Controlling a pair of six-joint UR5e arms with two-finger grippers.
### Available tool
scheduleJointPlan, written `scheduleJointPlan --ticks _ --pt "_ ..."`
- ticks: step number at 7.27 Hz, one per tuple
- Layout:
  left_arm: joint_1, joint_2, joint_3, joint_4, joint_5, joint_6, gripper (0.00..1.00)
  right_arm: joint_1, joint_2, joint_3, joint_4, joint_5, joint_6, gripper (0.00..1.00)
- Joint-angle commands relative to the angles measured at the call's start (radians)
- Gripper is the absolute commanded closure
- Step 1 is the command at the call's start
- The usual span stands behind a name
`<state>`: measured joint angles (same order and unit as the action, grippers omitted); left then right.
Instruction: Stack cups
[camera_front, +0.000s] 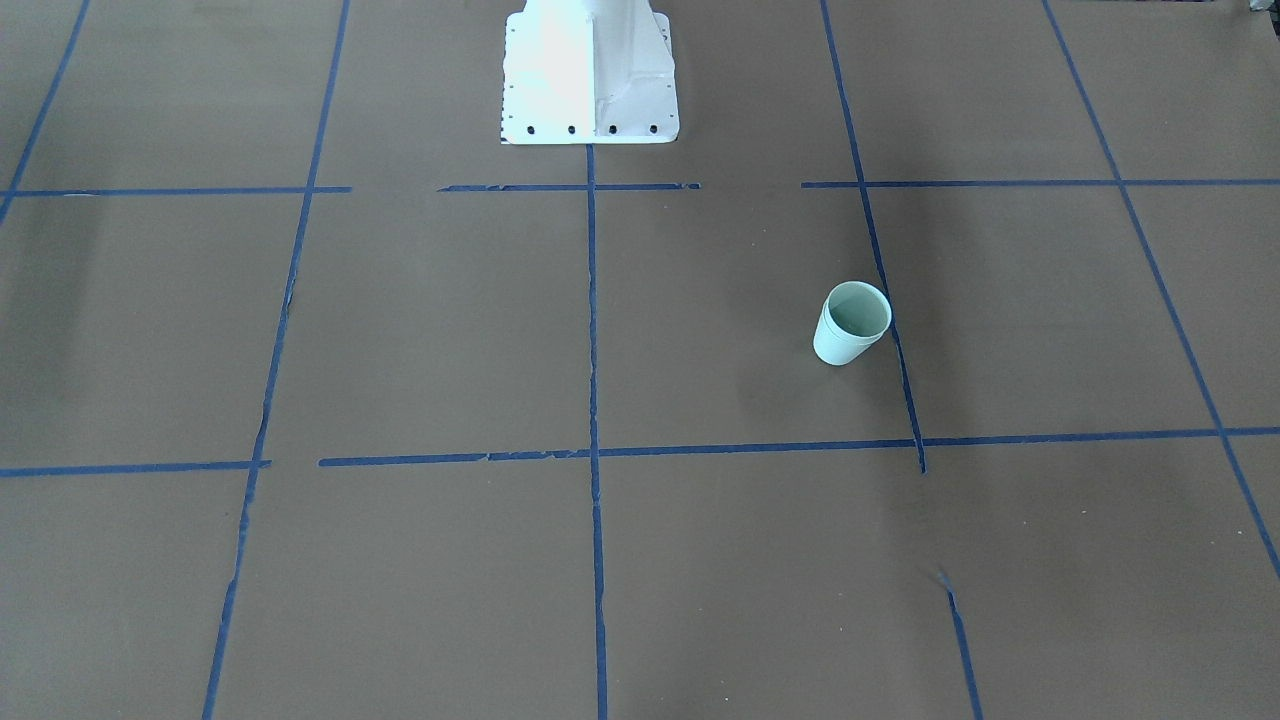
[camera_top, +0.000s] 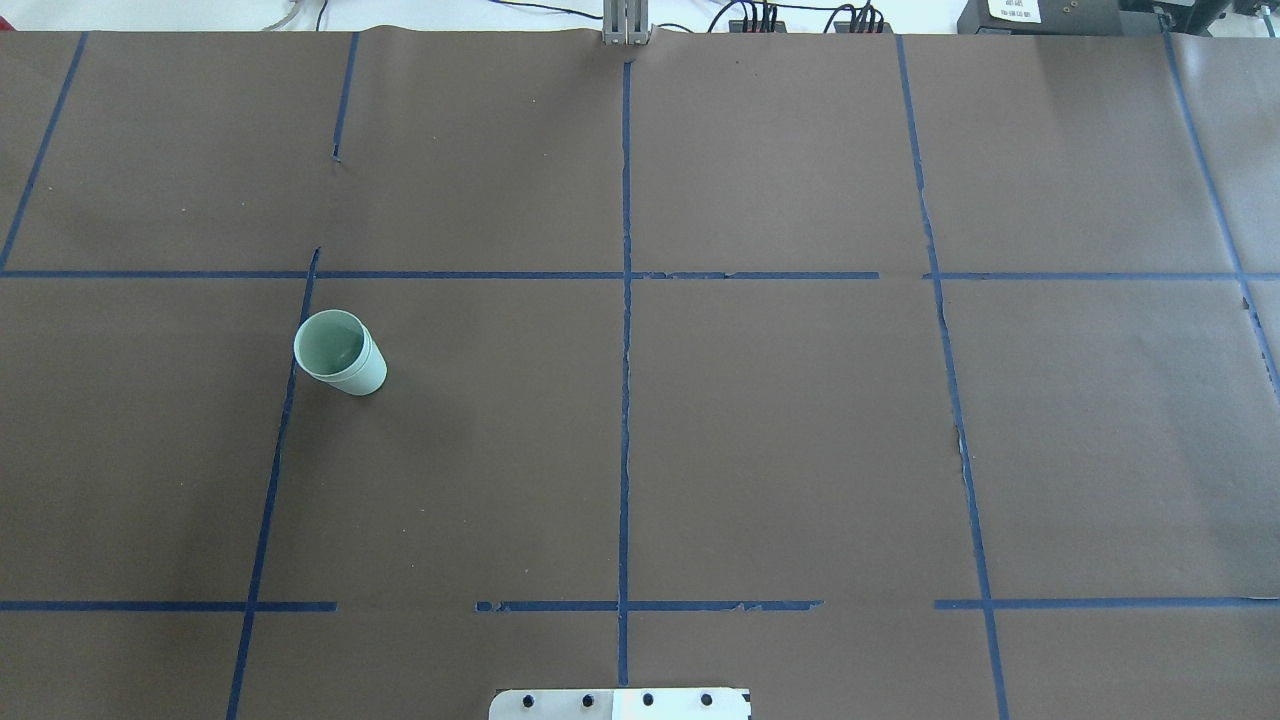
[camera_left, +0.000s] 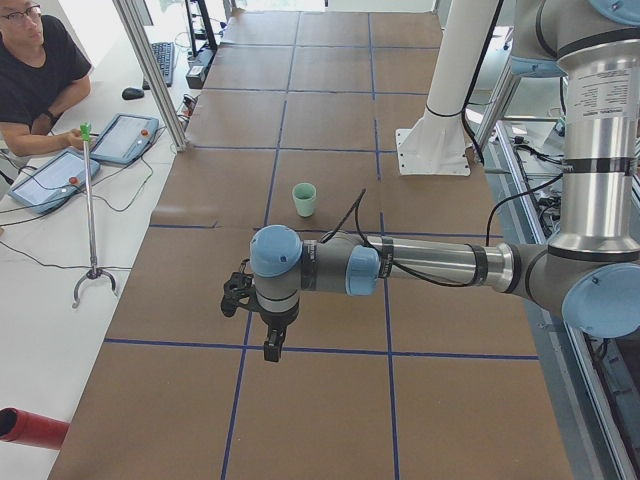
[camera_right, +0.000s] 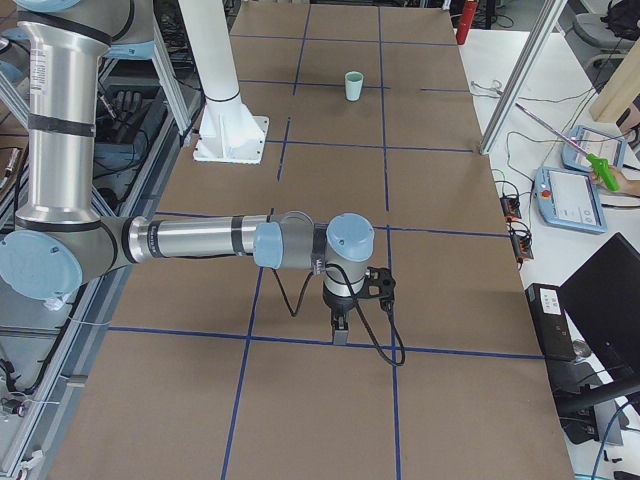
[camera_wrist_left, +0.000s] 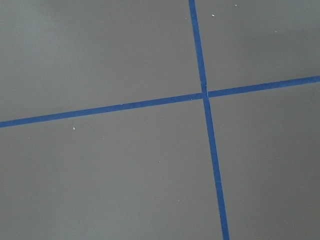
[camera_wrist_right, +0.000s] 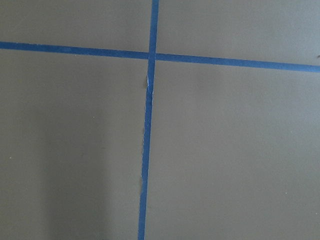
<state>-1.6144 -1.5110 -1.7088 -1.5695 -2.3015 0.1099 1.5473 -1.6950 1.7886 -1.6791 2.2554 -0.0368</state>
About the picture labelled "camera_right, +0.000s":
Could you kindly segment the person's hand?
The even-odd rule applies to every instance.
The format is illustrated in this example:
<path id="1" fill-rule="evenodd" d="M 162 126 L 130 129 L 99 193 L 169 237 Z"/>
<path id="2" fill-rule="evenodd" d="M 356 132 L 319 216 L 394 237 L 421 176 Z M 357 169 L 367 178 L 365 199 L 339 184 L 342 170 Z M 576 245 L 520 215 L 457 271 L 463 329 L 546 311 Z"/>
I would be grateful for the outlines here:
<path id="1" fill-rule="evenodd" d="M 627 196 L 640 196 L 640 181 L 639 180 L 631 180 L 628 179 L 617 167 L 611 166 L 610 171 L 613 176 L 616 178 L 616 181 L 619 185 L 619 189 L 616 191 L 617 194 L 627 195 Z M 604 181 L 595 173 L 590 173 L 590 180 L 594 185 L 603 187 L 608 189 L 605 185 Z"/>

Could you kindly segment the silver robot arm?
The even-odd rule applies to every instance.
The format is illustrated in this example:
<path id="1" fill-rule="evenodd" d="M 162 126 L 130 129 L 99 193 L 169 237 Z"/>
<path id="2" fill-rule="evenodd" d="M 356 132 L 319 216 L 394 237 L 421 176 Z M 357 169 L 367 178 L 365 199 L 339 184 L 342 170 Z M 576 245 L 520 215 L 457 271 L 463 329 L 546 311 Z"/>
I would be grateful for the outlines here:
<path id="1" fill-rule="evenodd" d="M 324 278 L 332 337 L 346 342 L 348 314 L 370 284 L 374 231 L 344 213 L 325 226 L 302 212 L 151 221 L 106 217 L 91 205 L 100 60 L 111 49 L 150 56 L 149 1 L 22 1 L 30 53 L 29 185 L 15 230 L 1 243 L 1 276 L 47 300 L 115 269 L 155 258 L 251 256 L 261 267 Z"/>

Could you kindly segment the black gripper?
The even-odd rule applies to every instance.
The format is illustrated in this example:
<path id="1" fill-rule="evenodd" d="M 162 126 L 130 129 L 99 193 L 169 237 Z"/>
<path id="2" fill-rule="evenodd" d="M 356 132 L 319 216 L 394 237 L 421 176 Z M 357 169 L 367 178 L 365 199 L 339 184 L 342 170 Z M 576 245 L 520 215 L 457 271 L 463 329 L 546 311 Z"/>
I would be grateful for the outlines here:
<path id="1" fill-rule="evenodd" d="M 335 295 L 326 286 L 323 287 L 323 300 L 331 312 L 332 343 L 346 345 L 349 325 L 344 319 L 347 319 L 349 313 L 356 309 L 356 301 L 350 294 L 346 297 Z"/>

